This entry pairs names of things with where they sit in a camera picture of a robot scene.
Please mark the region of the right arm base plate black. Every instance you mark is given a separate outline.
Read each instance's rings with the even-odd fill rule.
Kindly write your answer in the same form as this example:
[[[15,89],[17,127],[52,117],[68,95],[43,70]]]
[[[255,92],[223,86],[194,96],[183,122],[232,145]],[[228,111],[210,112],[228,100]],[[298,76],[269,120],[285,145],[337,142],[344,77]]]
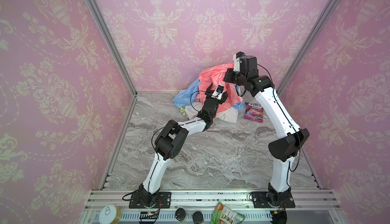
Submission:
[[[274,193],[273,191],[254,191],[249,195],[254,208],[295,208],[295,202],[289,191]]]

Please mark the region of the pink patterned cloth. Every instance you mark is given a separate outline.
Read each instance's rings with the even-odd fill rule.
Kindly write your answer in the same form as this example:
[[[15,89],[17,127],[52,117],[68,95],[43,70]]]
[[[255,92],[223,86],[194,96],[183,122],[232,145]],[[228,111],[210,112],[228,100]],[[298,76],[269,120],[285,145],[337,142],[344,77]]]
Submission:
[[[232,107],[236,108],[237,110],[243,109],[244,102],[243,99],[237,95],[235,85],[232,83],[226,83],[223,80],[227,70],[233,68],[233,62],[221,64],[208,68],[202,71],[199,75],[199,80],[201,84],[198,86],[198,90],[200,91],[200,93],[197,96],[197,99],[199,99],[203,104],[206,100],[206,95],[204,91],[206,91],[210,86],[210,90],[214,91],[217,89],[218,85],[221,84],[224,86],[223,91],[227,92],[228,94],[226,101],[222,105],[219,105],[217,113],[221,113]]]

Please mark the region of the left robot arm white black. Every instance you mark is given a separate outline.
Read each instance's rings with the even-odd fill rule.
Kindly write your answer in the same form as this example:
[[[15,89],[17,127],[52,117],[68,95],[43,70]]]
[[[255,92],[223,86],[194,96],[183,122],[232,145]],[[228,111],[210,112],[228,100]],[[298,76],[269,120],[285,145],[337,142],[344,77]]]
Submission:
[[[136,191],[138,196],[133,197],[137,205],[153,207],[157,203],[161,180],[170,161],[179,154],[188,136],[204,132],[211,127],[219,105],[228,98],[228,92],[224,90],[223,84],[218,84],[215,90],[208,87],[204,93],[206,100],[202,110],[194,119],[185,122],[170,120],[158,130],[159,135],[152,141],[155,151],[152,166],[146,179]]]

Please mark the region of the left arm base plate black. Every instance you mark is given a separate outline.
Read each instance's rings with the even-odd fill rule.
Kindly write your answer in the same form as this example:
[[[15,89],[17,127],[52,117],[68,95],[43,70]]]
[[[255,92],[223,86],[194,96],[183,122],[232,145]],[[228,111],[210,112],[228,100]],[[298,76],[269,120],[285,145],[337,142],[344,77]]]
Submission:
[[[148,192],[135,192],[132,194],[129,202],[130,209],[140,208],[162,208],[169,209],[171,206],[171,192],[157,191],[154,194]]]

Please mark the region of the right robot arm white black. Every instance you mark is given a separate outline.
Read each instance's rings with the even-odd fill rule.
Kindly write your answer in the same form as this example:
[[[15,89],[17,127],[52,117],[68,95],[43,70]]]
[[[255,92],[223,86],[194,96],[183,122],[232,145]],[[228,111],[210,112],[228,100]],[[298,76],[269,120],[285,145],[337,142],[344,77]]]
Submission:
[[[271,120],[278,139],[268,145],[274,158],[272,178],[268,185],[268,203],[276,208],[294,208],[290,175],[299,165],[294,160],[300,157],[301,148],[310,135],[308,129],[301,128],[290,116],[278,97],[271,77],[259,75],[255,56],[236,53],[234,67],[227,70],[224,82],[244,87]]]

